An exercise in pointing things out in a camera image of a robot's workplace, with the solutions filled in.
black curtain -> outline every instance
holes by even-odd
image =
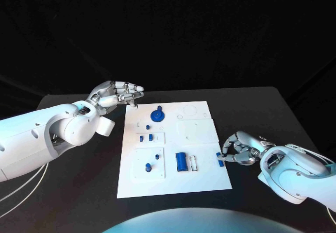
[[[326,113],[335,99],[325,93],[333,24],[323,1],[4,0],[0,118],[35,110],[43,95],[89,93],[105,80],[147,91],[274,86],[320,135],[314,109]]]

white robotic arm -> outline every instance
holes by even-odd
[[[61,154],[85,144],[95,132],[108,136],[114,122],[104,118],[117,107],[144,95],[144,88],[104,82],[88,99],[61,104],[0,121],[0,182],[25,175]]]
[[[226,154],[231,145],[238,154]],[[264,137],[238,131],[224,143],[218,159],[242,165],[260,161],[258,178],[283,199],[300,204],[313,198],[336,212],[336,164],[325,156],[293,144],[276,146]]]

robotic hand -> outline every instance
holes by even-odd
[[[235,155],[226,154],[232,144]],[[300,204],[309,197],[336,212],[336,164],[323,155],[294,144],[276,146],[264,137],[238,131],[218,159],[245,166],[260,161],[258,178],[284,200]]]
[[[144,88],[107,81],[85,101],[61,104],[0,121],[0,182],[33,171],[85,144],[95,132],[108,136],[114,122],[102,117],[118,104],[137,108]]]

table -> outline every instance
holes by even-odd
[[[48,95],[39,109],[84,100],[88,95]],[[221,144],[238,130],[280,144],[316,150],[274,87],[146,92],[141,103],[208,101]],[[312,199],[284,201],[258,180],[260,166],[226,163],[232,190],[117,199],[126,106],[107,115],[115,122],[110,137],[91,141],[51,162],[45,179],[22,206],[0,219],[0,232],[101,232],[146,213],[182,207],[237,210],[273,219],[306,232],[335,230],[326,207]],[[33,173],[0,183],[4,196]],[[2,203],[13,207],[32,190]]]

white board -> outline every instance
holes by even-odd
[[[153,122],[150,113],[159,105],[164,120]],[[149,134],[153,134],[153,141],[147,139]],[[160,152],[156,161],[153,155]],[[177,172],[175,156],[179,152],[186,153],[189,171]],[[117,198],[232,189],[226,167],[218,164],[218,152],[221,147],[206,101],[140,104],[139,109],[127,106]],[[198,171],[192,171],[193,162]],[[146,163],[153,164],[150,172],[146,172]]]

